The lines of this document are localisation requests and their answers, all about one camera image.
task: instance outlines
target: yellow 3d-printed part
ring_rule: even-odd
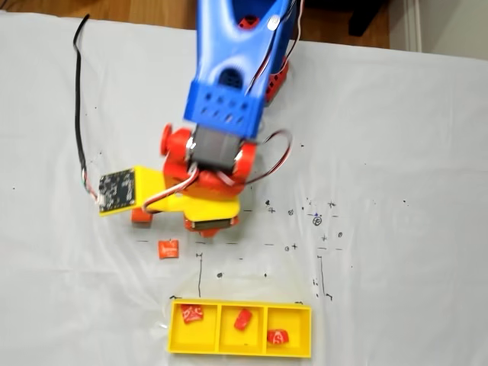
[[[182,304],[201,305],[203,319],[185,323]],[[252,313],[244,330],[234,327],[242,309]],[[172,301],[168,352],[213,355],[311,356],[312,309],[298,303],[176,299]],[[289,342],[267,342],[269,329],[284,329]]]
[[[125,172],[133,172],[133,182],[131,184],[135,193],[134,199],[120,208],[106,211],[100,210],[101,216],[141,208],[145,200],[166,189],[162,173],[158,170],[137,165]],[[149,209],[168,212],[181,211],[187,219],[193,222],[223,220],[237,216],[239,213],[239,199],[235,196],[228,201],[212,201],[182,194],[173,194],[151,204]]]

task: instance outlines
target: wall baseboard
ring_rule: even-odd
[[[420,0],[390,0],[390,48],[422,52]]]

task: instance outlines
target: white sheet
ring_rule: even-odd
[[[241,224],[202,240],[179,214],[150,230],[127,214],[98,217],[75,148],[78,24],[0,13],[0,364],[488,363],[487,63],[300,42],[262,131],[291,129],[292,155],[244,192],[253,212]],[[160,134],[181,123],[194,39],[86,24],[93,181],[162,165]],[[256,169],[282,149],[263,149]],[[169,237],[181,256],[161,262],[156,241]],[[313,358],[169,355],[169,298],[198,296],[197,253],[202,297],[310,304]]]

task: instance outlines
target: wire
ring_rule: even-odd
[[[76,147],[78,148],[78,158],[79,164],[82,168],[82,183],[85,187],[85,190],[93,197],[95,202],[98,201],[98,195],[95,193],[90,181],[88,179],[88,172],[86,169],[86,159],[85,159],[85,152],[83,151],[83,142],[82,142],[82,132],[80,130],[80,78],[82,74],[82,54],[79,52],[78,48],[78,37],[82,32],[83,26],[85,25],[86,21],[90,18],[90,14],[85,15],[82,22],[79,24],[78,29],[76,30],[75,36],[73,37],[73,46],[75,47],[76,51],[76,74],[75,74],[75,135],[76,135]]]
[[[286,11],[286,13],[284,13],[283,17],[280,18],[280,23],[282,23],[283,21],[286,21],[290,17],[291,12],[293,11],[293,7],[295,6],[295,2],[296,2],[296,0],[292,0],[290,6],[288,7],[288,10]],[[256,74],[254,74],[254,76],[252,77],[251,82],[249,83],[249,86],[246,90],[246,94],[248,94],[251,91],[252,87],[254,86],[255,81],[259,78],[259,76],[261,76],[261,74],[265,71],[266,67],[268,66],[271,51],[273,50],[273,45],[275,44],[275,38],[276,38],[276,29],[273,30],[273,36],[271,37],[271,40],[269,41],[269,45],[268,45],[268,49],[266,50],[265,58],[262,60],[261,65],[258,67]]]
[[[295,41],[291,45],[290,51],[288,51],[288,53],[287,53],[286,59],[284,60],[284,63],[283,63],[283,66],[281,67],[280,71],[276,72],[277,74],[279,74],[280,72],[282,72],[284,70],[284,67],[287,65],[287,63],[290,59],[290,55],[295,48],[295,45],[298,43],[298,41],[300,40],[300,37],[302,35],[302,15],[303,15],[303,5],[304,4],[305,4],[305,0],[300,0],[300,11],[298,12],[298,19],[297,19],[297,28],[298,28],[297,38],[295,39]]]
[[[232,180],[231,177],[229,177],[227,174],[225,174],[224,172],[221,172],[221,171],[218,171],[217,172],[217,177],[219,177],[219,179],[224,184],[229,185],[230,187],[232,187],[234,185],[250,185],[251,183],[254,183],[256,181],[259,181],[259,180],[261,180],[261,179],[263,179],[263,178],[265,178],[265,177],[273,174],[274,172],[276,172],[283,165],[283,163],[288,159],[288,156],[290,155],[290,152],[291,152],[291,144],[293,142],[293,137],[291,136],[291,132],[289,130],[278,130],[278,131],[275,131],[271,135],[269,135],[262,143],[259,143],[259,145],[263,145],[263,144],[267,143],[269,140],[273,139],[274,137],[276,137],[278,135],[285,135],[287,137],[288,146],[287,146],[287,149],[284,151],[283,156],[266,173],[261,174],[261,175],[258,175],[257,177],[255,177],[253,179],[250,179],[250,180],[248,180],[248,181],[246,181],[244,183],[239,183],[237,181]]]
[[[198,170],[197,164],[193,163],[188,171],[190,173],[190,177],[181,183],[178,183],[177,185],[173,185],[172,187],[165,189],[164,191],[161,191],[157,194],[154,194],[153,196],[149,197],[142,206],[142,209],[144,212],[148,214],[158,214],[159,210],[150,210],[147,207],[151,204],[154,204],[155,202],[158,202],[162,200],[163,198],[167,198],[171,196],[172,194],[181,192],[185,190],[186,188],[190,187],[198,178],[198,174],[200,171]]]

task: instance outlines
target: wooden floor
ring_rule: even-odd
[[[155,24],[194,29],[197,0],[7,0],[7,11],[29,11],[62,17]],[[351,12],[305,9],[302,39],[389,48],[388,11],[384,6],[363,37],[348,35]]]

